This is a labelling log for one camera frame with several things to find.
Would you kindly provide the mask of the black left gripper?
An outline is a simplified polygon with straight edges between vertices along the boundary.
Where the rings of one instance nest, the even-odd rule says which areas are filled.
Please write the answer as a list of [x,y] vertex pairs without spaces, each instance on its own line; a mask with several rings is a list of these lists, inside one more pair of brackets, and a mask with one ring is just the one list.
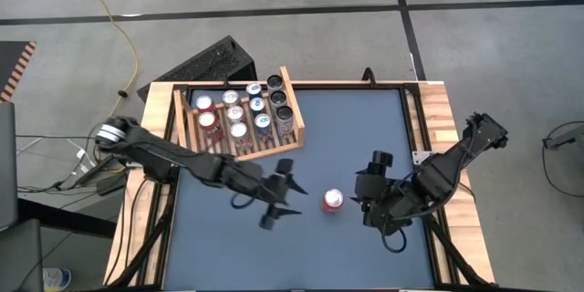
[[[221,182],[235,193],[230,200],[233,208],[246,208],[255,200],[268,204],[288,205],[286,201],[288,189],[307,194],[294,180],[292,174],[294,161],[291,159],[279,160],[275,172],[268,177],[263,176],[262,167],[255,162],[240,162],[233,157],[223,157],[223,161]],[[272,230],[280,217],[294,214],[301,212],[269,205],[261,216],[259,226],[265,230]]]

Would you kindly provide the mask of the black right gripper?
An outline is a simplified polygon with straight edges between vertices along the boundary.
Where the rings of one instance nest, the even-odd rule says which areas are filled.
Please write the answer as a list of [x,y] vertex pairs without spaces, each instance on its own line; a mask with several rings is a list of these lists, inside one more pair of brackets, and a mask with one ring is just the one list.
[[355,195],[350,197],[362,203],[362,223],[377,229],[382,236],[393,235],[420,215],[420,199],[410,185],[417,171],[402,179],[387,178],[392,162],[391,153],[374,151],[367,167],[355,172]]

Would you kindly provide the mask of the red Fanta strawberry can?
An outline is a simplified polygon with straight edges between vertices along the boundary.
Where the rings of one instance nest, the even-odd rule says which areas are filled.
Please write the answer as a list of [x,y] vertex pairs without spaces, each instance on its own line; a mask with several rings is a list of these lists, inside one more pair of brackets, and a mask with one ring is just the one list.
[[328,189],[322,197],[322,210],[325,213],[334,213],[342,209],[343,193],[338,189]]
[[203,112],[198,116],[198,123],[206,137],[218,141],[224,137],[220,120],[212,112]]
[[202,95],[195,101],[195,107],[199,113],[216,113],[216,106],[213,99],[208,95]]

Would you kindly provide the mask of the wooden slatted shelf rack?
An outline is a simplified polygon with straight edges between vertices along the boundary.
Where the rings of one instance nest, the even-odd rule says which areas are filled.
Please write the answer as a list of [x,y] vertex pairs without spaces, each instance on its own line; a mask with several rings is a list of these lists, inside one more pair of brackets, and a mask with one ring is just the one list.
[[195,152],[231,154],[238,161],[273,156],[304,146],[305,125],[287,68],[243,91],[173,92],[178,141]]

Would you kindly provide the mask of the wooden table side board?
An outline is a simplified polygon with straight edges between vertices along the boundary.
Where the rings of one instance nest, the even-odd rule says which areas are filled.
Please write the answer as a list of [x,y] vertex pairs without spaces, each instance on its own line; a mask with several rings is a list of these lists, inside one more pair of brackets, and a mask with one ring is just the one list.
[[[141,126],[165,139],[172,131],[173,113],[173,84],[151,84]],[[130,170],[126,188],[122,192],[122,206],[103,280],[105,285],[115,281],[136,256],[156,222],[164,212],[170,210],[174,192],[175,188],[171,185],[145,181],[141,168]],[[169,230],[165,230],[153,244],[148,259],[143,263],[144,271],[134,276],[130,281],[132,286],[162,282],[169,233]]]
[[[433,151],[443,152],[459,141],[443,82],[420,84],[422,108]],[[494,274],[473,196],[459,187],[444,207],[451,240],[474,271],[487,282]]]

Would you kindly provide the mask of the black perforated computer tower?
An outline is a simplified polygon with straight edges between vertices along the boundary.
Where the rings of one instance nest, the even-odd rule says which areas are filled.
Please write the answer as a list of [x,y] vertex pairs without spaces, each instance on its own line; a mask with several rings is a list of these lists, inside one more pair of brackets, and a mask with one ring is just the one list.
[[226,36],[154,82],[248,80],[257,80],[255,61],[233,37]]

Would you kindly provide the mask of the grey stand leg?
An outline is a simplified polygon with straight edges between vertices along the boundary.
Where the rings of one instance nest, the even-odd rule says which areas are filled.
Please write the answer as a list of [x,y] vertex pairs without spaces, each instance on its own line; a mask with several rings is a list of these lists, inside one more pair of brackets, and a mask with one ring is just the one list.
[[571,143],[579,143],[584,147],[584,124],[568,130],[557,137],[546,137],[543,140],[544,147],[549,150],[556,150],[563,145]]

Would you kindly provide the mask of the black floor bar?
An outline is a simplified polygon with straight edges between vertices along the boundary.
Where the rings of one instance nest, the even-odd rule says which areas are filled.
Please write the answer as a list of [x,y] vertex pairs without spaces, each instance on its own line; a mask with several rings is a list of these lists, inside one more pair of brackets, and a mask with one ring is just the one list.
[[112,239],[116,232],[117,225],[106,219],[70,212],[21,198],[18,199],[17,205],[19,223],[36,219],[42,226],[48,228],[108,239]]

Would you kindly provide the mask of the white blue container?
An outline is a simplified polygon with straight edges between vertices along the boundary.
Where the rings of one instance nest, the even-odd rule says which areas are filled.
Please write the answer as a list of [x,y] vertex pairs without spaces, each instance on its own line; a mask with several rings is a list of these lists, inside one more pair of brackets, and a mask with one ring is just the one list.
[[64,292],[71,282],[71,272],[65,268],[43,269],[44,292]]

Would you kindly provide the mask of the black mat orange striped edge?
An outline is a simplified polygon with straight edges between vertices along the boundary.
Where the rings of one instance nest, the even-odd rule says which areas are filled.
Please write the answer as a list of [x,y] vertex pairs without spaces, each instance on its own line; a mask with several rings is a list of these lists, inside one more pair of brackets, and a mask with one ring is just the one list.
[[0,102],[10,102],[32,56],[35,41],[0,41]]

